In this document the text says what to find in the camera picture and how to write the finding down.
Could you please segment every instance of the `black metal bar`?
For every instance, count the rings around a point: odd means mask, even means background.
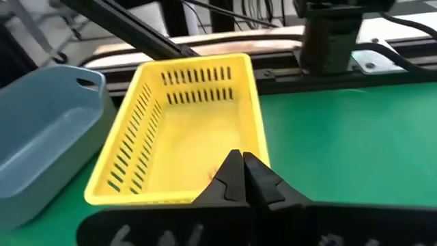
[[[366,75],[356,71],[335,76],[309,76],[302,74],[291,51],[252,53],[250,55],[260,95],[424,83],[437,79],[433,75],[417,75],[410,72]],[[412,62],[417,62],[418,65],[423,63],[420,59],[416,60],[412,60]],[[428,66],[433,65],[432,59],[428,59],[425,67],[429,68]],[[97,71],[105,74],[108,84],[125,83],[131,80],[137,66],[137,64],[131,64],[121,68],[100,68]]]
[[[214,5],[225,10],[234,10],[234,1],[232,0],[208,0],[210,5]],[[210,12],[211,26],[213,33],[234,31],[235,20],[232,16]]]
[[[188,47],[176,45],[112,0],[61,1],[153,59],[197,55]]]
[[[160,1],[161,12],[170,37],[189,36],[183,1]]]
[[[145,4],[153,3],[155,0],[115,0],[116,3],[120,4],[123,8],[130,9],[136,8]]]
[[[405,58],[437,55],[437,41],[432,38],[389,40],[387,43]]]

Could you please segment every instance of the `cable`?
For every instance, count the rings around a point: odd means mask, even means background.
[[[355,51],[375,51],[391,60],[396,66],[399,66],[407,70],[408,72],[437,74],[437,70],[421,68],[420,66],[414,65],[395,51],[392,51],[391,49],[381,44],[375,44],[370,42],[357,44],[355,47]]]
[[[437,40],[437,31],[432,29],[431,27],[428,27],[427,25],[421,24],[421,23],[417,23],[411,20],[403,20],[400,18],[395,18],[392,16],[389,16],[388,14],[385,14],[383,12],[380,13],[381,17],[391,21],[393,23],[399,24],[399,25],[405,25],[407,27],[412,27],[418,30],[423,31],[424,33],[428,34],[429,36],[431,36],[433,39]]]
[[[256,41],[256,40],[295,40],[302,41],[303,36],[299,34],[265,34],[265,35],[247,35],[247,36],[233,36],[233,37],[224,37],[224,38],[213,38],[209,40],[201,40],[201,41],[193,41],[193,42],[185,42],[179,45],[186,46],[202,46],[202,45],[210,45],[210,44],[220,44],[224,42],[240,42],[240,41]],[[114,55],[127,55],[139,53],[135,48],[123,49],[118,51],[108,51],[105,53],[100,53],[96,55],[91,55],[84,60],[82,60],[77,66],[83,67],[90,62],[96,61],[98,59],[111,57]]]
[[[240,24],[238,24],[238,21],[235,21],[235,24],[237,24],[237,27],[239,28],[240,31],[243,31],[243,29],[241,28]]]
[[[269,27],[278,27],[277,25],[274,25],[272,23],[268,23],[266,21],[250,18],[248,16],[244,16],[244,15],[241,15],[241,14],[236,14],[236,13],[233,13],[231,11],[227,11],[227,10],[224,10],[222,8],[218,8],[216,6],[213,6],[213,5],[210,5],[210,4],[207,4],[207,3],[202,3],[202,2],[200,2],[198,0],[179,0],[179,1],[185,1],[185,2],[188,2],[188,3],[192,3],[194,5],[198,5],[200,7],[208,8],[210,11],[217,12],[219,14],[224,14],[224,15],[228,15],[228,16],[234,16],[234,17],[240,18],[242,20],[252,21],[254,23],[259,23],[259,24],[262,24],[262,25],[265,25],[265,26],[269,26]]]
[[[233,8],[230,8],[230,6],[229,6],[229,2],[228,2],[227,0],[225,0],[225,4],[226,4],[226,7],[228,7],[228,9],[233,9]],[[234,23],[237,24],[237,27],[239,28],[240,31],[243,30],[243,29],[241,28],[240,24],[238,24],[238,21],[235,19],[235,17],[234,17]]]
[[[262,13],[261,13],[261,0],[257,0],[257,19],[262,20]]]
[[[241,0],[241,12],[243,13],[243,15],[247,16],[247,12],[246,12],[246,0]],[[248,20],[245,20],[246,25],[251,29],[254,30],[255,27],[252,25],[252,23]]]
[[[255,7],[253,6],[253,1],[252,0],[249,1],[249,14],[251,15],[251,18],[258,19],[257,12],[255,10]],[[259,28],[259,24],[258,23],[253,23],[253,26],[255,27],[255,29]]]
[[[284,0],[281,0],[281,13],[282,13],[282,26],[285,26],[285,4]]]
[[[200,19],[200,16],[199,16],[199,14],[197,13],[197,11],[196,11],[196,10],[195,10],[191,5],[187,4],[186,2],[182,2],[182,3],[183,3],[185,6],[187,6],[188,8],[190,8],[190,9],[194,12],[194,14],[196,15],[197,20],[199,21],[200,26],[201,26],[202,29],[203,29],[203,32],[204,32],[205,34],[208,34],[208,32],[206,32],[205,26],[203,25],[202,20]]]
[[[269,23],[273,20],[273,4],[272,0],[264,0],[264,3],[266,4],[266,12],[267,12],[267,20]]]

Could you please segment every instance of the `basket slot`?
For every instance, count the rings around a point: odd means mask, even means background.
[[[114,184],[113,182],[111,182],[110,180],[108,180],[108,185],[112,188],[114,188],[117,192],[120,192],[121,189],[120,187],[118,187],[116,184]]]
[[[138,194],[145,186],[147,163],[151,159],[152,144],[162,112],[158,101],[154,100],[151,103],[151,98],[151,89],[146,84],[142,85],[137,101],[132,106],[130,119],[126,122],[126,130],[117,147],[113,167],[109,170],[107,185],[118,193]],[[146,118],[149,119],[149,123],[144,129]]]
[[[180,85],[185,83],[200,83],[231,80],[231,67],[168,70],[162,72],[163,85]]]
[[[141,131],[141,143],[138,143],[141,145],[139,146],[139,150],[137,150],[137,163],[135,163],[134,169],[129,173],[130,183],[128,190],[133,194],[141,193],[145,187],[148,163],[151,161],[158,123],[162,112],[161,106],[156,100],[147,110],[149,111],[149,124],[146,129],[143,128]]]
[[[114,171],[111,171],[112,177],[114,177],[118,182],[123,183],[123,178],[120,175],[116,174]]]
[[[167,102],[170,105],[176,104],[190,104],[190,103],[206,103],[222,100],[233,100],[234,91],[231,87],[229,88],[211,88],[203,90],[195,90],[189,92],[167,92]],[[156,127],[157,119],[152,115],[152,122]]]

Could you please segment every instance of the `metal bracket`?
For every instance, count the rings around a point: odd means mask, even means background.
[[[253,74],[257,83],[272,83],[276,81],[274,71],[271,68],[254,70]]]
[[[396,52],[395,49],[385,42],[385,40],[360,34],[358,36],[357,43],[365,42],[378,43]],[[352,52],[352,58],[357,62],[365,74],[381,74],[387,72],[404,71],[403,68],[396,66],[390,59],[375,51],[354,51]]]

